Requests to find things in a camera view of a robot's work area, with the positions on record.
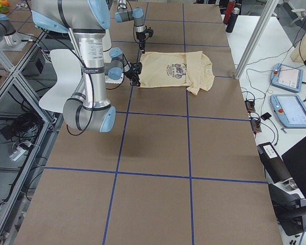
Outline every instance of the grid line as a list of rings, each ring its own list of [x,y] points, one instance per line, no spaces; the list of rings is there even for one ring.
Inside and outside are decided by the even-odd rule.
[[[184,52],[186,52],[186,32],[185,32],[185,7],[183,4],[183,29],[184,29]],[[186,118],[187,118],[187,142],[188,142],[188,168],[189,168],[189,197],[190,197],[190,221],[192,232],[192,245],[195,245],[195,230],[194,230],[194,207],[193,207],[193,183],[192,183],[192,161],[190,149],[190,127],[189,127],[189,106],[188,106],[188,92],[186,92]]]
[[[85,169],[85,168],[69,168],[69,167],[52,167],[45,166],[45,169],[51,170],[63,170],[63,171],[79,171],[89,173],[102,173],[102,174],[119,174],[119,175],[133,175],[133,176],[150,176],[160,178],[174,178],[174,179],[190,179],[189,176],[180,175],[162,175],[162,174],[150,174],[150,173],[135,173],[126,171],[112,171],[112,170],[101,170],[101,169]],[[192,180],[205,180],[205,181],[220,181],[220,182],[237,182],[237,183],[250,183],[250,184],[267,184],[266,181],[258,180],[236,180],[236,179],[223,179],[223,178],[210,178],[210,177],[191,177]]]
[[[148,3],[146,5],[146,12],[145,12],[144,21],[146,19],[147,10],[148,10]],[[139,52],[140,52],[140,50],[138,49],[138,52],[137,52],[137,62],[138,62],[138,59],[139,59]],[[133,94],[133,87],[131,87],[129,101],[128,101],[127,113],[126,113],[126,118],[125,118],[124,127],[123,127],[123,133],[122,133],[122,138],[121,138],[121,143],[120,143],[120,150],[119,150],[119,155],[118,155],[118,162],[117,162],[117,166],[116,166],[116,172],[115,172],[113,186],[112,186],[112,191],[111,191],[111,197],[110,197],[110,203],[109,203],[109,209],[108,209],[108,215],[107,215],[106,227],[105,227],[105,231],[104,231],[102,245],[106,244],[106,239],[107,239],[108,226],[109,226],[110,215],[111,215],[111,210],[112,210],[112,203],[113,203],[113,198],[114,198],[114,192],[115,192],[116,183],[117,183],[117,177],[118,177],[118,170],[119,170],[119,165],[120,165],[120,158],[121,158],[121,153],[122,153],[122,147],[123,147],[124,137],[125,137],[126,128],[127,128],[127,120],[128,120],[128,116],[129,116],[129,109],[130,109],[131,101],[132,101],[132,94]]]
[[[223,118],[223,117],[210,117],[210,116],[190,116],[190,115],[171,115],[171,114],[154,114],[154,113],[144,113],[144,112],[125,112],[116,111],[116,113],[121,114],[134,114],[134,115],[148,115],[148,116],[170,116],[170,117],[188,117],[188,118],[199,118],[199,119],[212,119],[212,120],[229,120],[229,121],[249,121],[249,119],[240,118]]]

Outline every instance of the white table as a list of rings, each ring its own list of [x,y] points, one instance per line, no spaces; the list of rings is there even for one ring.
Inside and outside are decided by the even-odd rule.
[[[232,50],[232,56],[235,64],[239,63],[258,20],[259,20],[258,16],[238,16],[233,32],[227,33],[227,38],[229,41],[230,48]],[[284,64],[288,64],[293,67],[299,67],[303,65],[302,63],[292,62],[290,58],[290,54],[294,50],[294,48],[292,47],[292,43],[290,42],[288,36],[286,35],[285,31],[281,27],[278,20],[275,17],[272,17],[267,27],[265,28],[263,35],[259,40],[259,43],[256,46],[256,49],[254,50],[249,63],[258,61],[261,58],[277,56],[287,50],[289,50],[289,52],[286,58],[285,58],[286,56],[285,53],[277,58],[270,58],[267,60],[262,60],[255,64],[248,65],[245,69],[245,72],[240,78],[241,86],[246,88],[248,91],[252,92],[256,98],[262,98],[264,95],[261,92],[252,89],[251,86],[249,85],[249,81],[246,76],[247,69],[251,68],[258,71],[272,70],[273,66],[276,63],[280,63],[282,61]],[[306,67],[303,66],[301,67],[301,69],[303,69],[303,81],[306,82]],[[270,71],[260,73],[249,70],[248,75],[253,87],[258,88],[263,92],[266,92],[266,98],[262,109],[261,106],[263,100],[256,100],[255,108],[259,115],[262,115],[266,112],[269,112],[272,115],[270,119],[274,122],[275,126],[277,127],[278,136],[279,136],[278,144],[274,147],[279,153],[279,155],[282,155],[284,152],[290,149],[294,144],[296,144],[298,141],[300,141],[306,136],[306,129],[285,129],[287,133],[281,130],[281,128],[283,128],[283,125],[279,122],[277,116],[273,111],[273,107],[271,106],[270,103],[270,96],[271,93],[273,94],[294,94],[294,93],[280,88],[276,88],[274,86],[270,86],[268,90],[268,87],[270,85],[270,75],[271,75]],[[298,94],[300,98],[304,100],[306,94],[306,85],[302,86],[301,92]],[[272,128],[275,131],[274,125],[269,120],[266,121],[262,120],[262,122],[267,124],[270,128]],[[256,136],[256,144],[272,141],[273,133],[271,132],[271,130],[264,125],[261,126],[261,129],[262,133],[259,133]],[[289,244],[291,240],[297,240],[296,245],[298,245],[299,238],[295,238],[294,236],[289,237],[284,233],[281,227],[279,227],[279,229],[281,231],[284,244]],[[306,234],[304,235],[302,244],[306,245]]]

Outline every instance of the white chair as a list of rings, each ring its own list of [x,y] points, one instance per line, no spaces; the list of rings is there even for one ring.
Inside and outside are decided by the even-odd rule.
[[[291,22],[291,26],[293,26],[295,24],[295,22],[299,21],[299,20],[303,20],[304,17],[306,16],[306,13],[305,13],[305,9],[293,9],[291,10],[291,12],[295,13],[295,14],[298,14],[298,17],[295,18],[292,22]]]

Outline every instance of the brown cardboard surface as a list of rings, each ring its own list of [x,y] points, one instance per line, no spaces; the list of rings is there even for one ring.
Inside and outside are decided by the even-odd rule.
[[[248,119],[238,80],[215,78],[209,91],[188,93],[189,115]]]
[[[196,245],[282,245],[266,184],[193,180]]]
[[[185,87],[134,88],[131,112],[186,115]]]
[[[115,88],[118,84],[108,84],[107,88]],[[125,78],[123,84],[117,89],[107,90],[107,98],[111,101],[111,105],[119,112],[126,112],[131,93],[130,81]]]
[[[189,125],[192,176],[265,181],[250,122],[190,118]]]
[[[229,47],[186,46],[186,52],[203,51],[213,63],[212,71],[215,76],[232,77],[235,73],[235,65]]]
[[[128,21],[117,23],[115,19],[111,19],[111,25],[109,29],[111,41],[132,42],[132,45],[138,47],[138,44],[136,44],[134,41],[133,28],[134,22]]]
[[[189,181],[118,175],[106,245],[191,244]]]
[[[185,21],[222,22],[219,7],[212,4],[184,4]]]
[[[184,43],[183,22],[147,20],[145,25],[154,30],[153,36],[147,40],[147,43]]]
[[[30,11],[21,11],[21,10],[14,10],[11,11],[8,15],[10,21],[21,21],[25,22],[31,19],[31,12]]]
[[[114,174],[46,169],[14,245],[101,244]]]
[[[109,133],[86,131],[77,137],[63,124],[47,166],[115,171],[124,121],[125,115],[118,113]]]
[[[139,48],[136,43],[112,42],[112,47],[119,47],[129,62],[137,62]]]
[[[188,176],[188,166],[186,118],[129,115],[120,171]]]
[[[153,44],[148,43],[145,50],[147,52],[160,52],[160,53],[183,53],[183,44]]]
[[[229,46],[222,23],[185,23],[186,44]]]
[[[183,21],[183,5],[169,3],[149,3],[146,19]]]

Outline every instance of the table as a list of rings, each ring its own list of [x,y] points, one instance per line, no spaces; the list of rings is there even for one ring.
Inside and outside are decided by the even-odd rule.
[[[246,48],[246,45],[248,44],[248,40],[250,39],[250,36],[253,33],[253,30],[258,20],[259,20],[258,16],[238,16],[234,31],[232,33],[227,33],[227,38],[232,50],[232,56],[235,64],[239,63],[240,58]],[[246,70],[255,69],[259,71],[265,71],[265,70],[268,71],[272,70],[273,66],[276,63],[281,63],[282,61],[284,64],[288,64],[293,67],[302,66],[302,63],[293,62],[291,60],[290,54],[293,52],[293,50],[294,48],[292,47],[292,43],[290,42],[289,38],[287,37],[280,23],[275,17],[271,17],[248,63],[252,63],[266,57],[278,56],[279,54],[285,51],[288,51],[288,55],[286,56],[286,54],[283,54],[275,58],[259,61],[258,63],[248,65],[246,67]],[[303,70],[302,80],[306,82],[306,67],[303,66],[301,67],[301,69]],[[263,97],[262,93],[252,89],[251,86],[249,85],[249,80],[246,76],[246,70],[240,78],[240,85],[248,89],[248,91],[254,93],[256,98]],[[264,92],[268,90],[268,87],[270,85],[269,71],[260,73],[249,70],[248,75],[254,87]],[[272,115],[271,120],[274,122],[275,126],[278,129],[278,137],[279,137],[278,144],[277,145],[273,144],[273,145],[276,151],[281,156],[284,152],[286,152],[288,149],[290,149],[293,145],[295,145],[297,142],[299,142],[301,139],[303,139],[306,136],[306,129],[285,129],[286,133],[283,130],[281,130],[283,125],[277,119],[275,113],[273,112],[273,107],[271,106],[270,103],[270,96],[272,93],[274,94],[294,94],[294,93],[274,86],[270,86],[269,92],[266,93],[266,99],[264,104],[262,100],[257,100],[255,105],[259,115],[264,114],[266,112],[269,112]],[[302,86],[301,92],[298,94],[300,98],[304,100],[306,94],[306,85]],[[263,123],[267,124],[275,131],[274,125],[271,122],[267,120],[264,121]],[[264,125],[262,125],[261,127],[262,127],[262,133],[259,133],[256,136],[257,145],[268,141],[272,141],[273,138],[273,133],[271,132],[271,130],[269,130]],[[277,186],[282,190],[285,190],[283,185],[277,184]],[[293,193],[298,193],[299,195],[302,196],[299,190],[290,192],[290,194]],[[294,236],[288,237],[284,233],[281,227],[280,230],[282,231],[282,239],[284,244],[289,243],[292,239],[294,240],[297,239]],[[306,244],[306,235],[304,236],[302,244]]]
[[[214,85],[125,83],[108,91],[110,133],[62,127],[15,244],[282,244],[218,7],[132,5],[155,32],[147,51],[203,50]],[[110,34],[133,61],[132,28]]]

